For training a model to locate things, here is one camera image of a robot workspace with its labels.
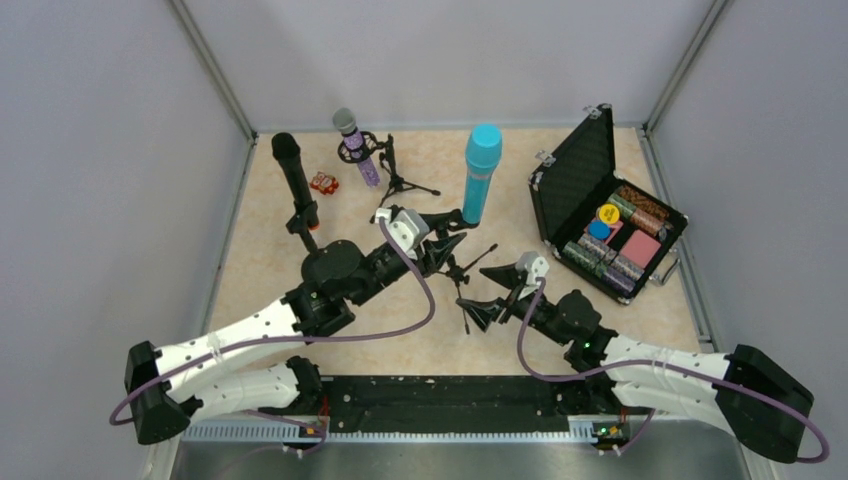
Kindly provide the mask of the black microphone orange end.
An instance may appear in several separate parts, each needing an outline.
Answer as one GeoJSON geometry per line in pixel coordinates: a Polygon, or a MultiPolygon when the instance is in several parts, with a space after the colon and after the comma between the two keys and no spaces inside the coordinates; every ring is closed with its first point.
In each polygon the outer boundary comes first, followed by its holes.
{"type": "Polygon", "coordinates": [[[305,221],[309,230],[319,226],[317,203],[310,193],[301,159],[301,148],[293,135],[288,132],[275,134],[271,140],[272,155],[283,171],[292,193],[296,213],[305,221]]]}

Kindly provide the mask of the teal microphone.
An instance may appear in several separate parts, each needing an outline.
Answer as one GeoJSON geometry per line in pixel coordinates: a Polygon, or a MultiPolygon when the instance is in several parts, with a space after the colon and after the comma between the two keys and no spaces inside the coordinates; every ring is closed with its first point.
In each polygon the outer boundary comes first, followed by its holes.
{"type": "Polygon", "coordinates": [[[471,130],[464,154],[467,174],[462,206],[463,220],[468,224],[482,220],[491,177],[502,151],[503,137],[497,126],[480,124],[471,130]]]}

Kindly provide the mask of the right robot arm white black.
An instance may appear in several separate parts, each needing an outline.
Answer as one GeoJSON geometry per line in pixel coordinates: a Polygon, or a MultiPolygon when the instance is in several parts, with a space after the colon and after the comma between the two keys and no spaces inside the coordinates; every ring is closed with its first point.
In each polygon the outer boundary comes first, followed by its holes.
{"type": "Polygon", "coordinates": [[[564,347],[571,375],[531,376],[565,383],[577,408],[662,411],[715,427],[748,450],[784,464],[804,463],[800,453],[813,394],[760,349],[739,344],[731,353],[674,350],[632,339],[602,326],[590,299],[574,289],[553,302],[542,273],[527,265],[482,269],[508,289],[490,301],[461,298],[458,306],[482,330],[520,320],[516,351],[522,366],[525,336],[533,329],[564,347]]]}

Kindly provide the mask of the shock mount tripod stand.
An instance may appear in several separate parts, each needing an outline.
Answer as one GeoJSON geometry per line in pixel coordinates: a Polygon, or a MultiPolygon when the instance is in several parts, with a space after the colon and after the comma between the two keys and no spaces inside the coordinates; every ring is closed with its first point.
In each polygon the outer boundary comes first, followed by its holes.
{"type": "MultiPolygon", "coordinates": [[[[371,159],[373,160],[373,157],[377,156],[380,167],[389,174],[388,186],[380,200],[380,203],[378,204],[379,208],[384,207],[389,198],[407,191],[421,190],[433,196],[442,195],[442,192],[439,190],[410,182],[399,174],[396,160],[395,139],[391,133],[387,135],[384,141],[381,141],[370,131],[361,132],[366,136],[367,145],[371,149],[371,159]]],[[[340,157],[341,154],[347,155],[347,152],[344,151],[343,148],[344,146],[341,141],[337,147],[337,156],[343,163],[345,163],[344,158],[340,157]]]]}

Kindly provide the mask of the round base microphone stand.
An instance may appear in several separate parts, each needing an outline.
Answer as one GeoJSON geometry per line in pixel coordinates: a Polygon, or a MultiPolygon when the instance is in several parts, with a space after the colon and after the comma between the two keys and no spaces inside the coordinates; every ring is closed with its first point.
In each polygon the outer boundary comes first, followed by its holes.
{"type": "Polygon", "coordinates": [[[286,223],[289,234],[297,235],[308,252],[308,258],[319,258],[324,254],[312,236],[312,231],[320,226],[318,218],[318,204],[315,200],[298,205],[295,204],[295,212],[286,223]]]}

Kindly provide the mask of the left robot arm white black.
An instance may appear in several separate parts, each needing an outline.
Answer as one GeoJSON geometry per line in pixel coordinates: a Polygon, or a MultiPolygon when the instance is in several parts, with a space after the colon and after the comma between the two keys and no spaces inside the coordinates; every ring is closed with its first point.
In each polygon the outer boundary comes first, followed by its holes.
{"type": "Polygon", "coordinates": [[[295,356],[249,372],[243,367],[314,343],[386,339],[423,327],[435,315],[426,279],[441,272],[472,227],[458,209],[420,214],[398,206],[378,209],[375,224],[382,245],[368,254],[351,240],[313,249],[302,263],[301,283],[244,319],[171,345],[133,345],[124,374],[126,397],[110,424],[130,424],[138,444],[154,445],[219,415],[265,407],[313,411],[323,393],[309,360],[295,356]],[[424,319],[381,334],[340,335],[355,319],[353,307],[406,274],[416,278],[430,304],[424,319]]]}

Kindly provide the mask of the purple glitter microphone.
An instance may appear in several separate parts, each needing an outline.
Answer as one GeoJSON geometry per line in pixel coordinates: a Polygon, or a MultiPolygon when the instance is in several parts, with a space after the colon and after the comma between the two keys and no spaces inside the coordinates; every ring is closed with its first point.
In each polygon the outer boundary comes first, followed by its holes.
{"type": "Polygon", "coordinates": [[[332,116],[334,127],[342,135],[343,150],[347,155],[341,154],[345,163],[357,167],[363,181],[369,188],[380,184],[379,173],[371,159],[371,149],[366,142],[366,136],[359,130],[353,112],[346,108],[339,108],[332,116]]]}

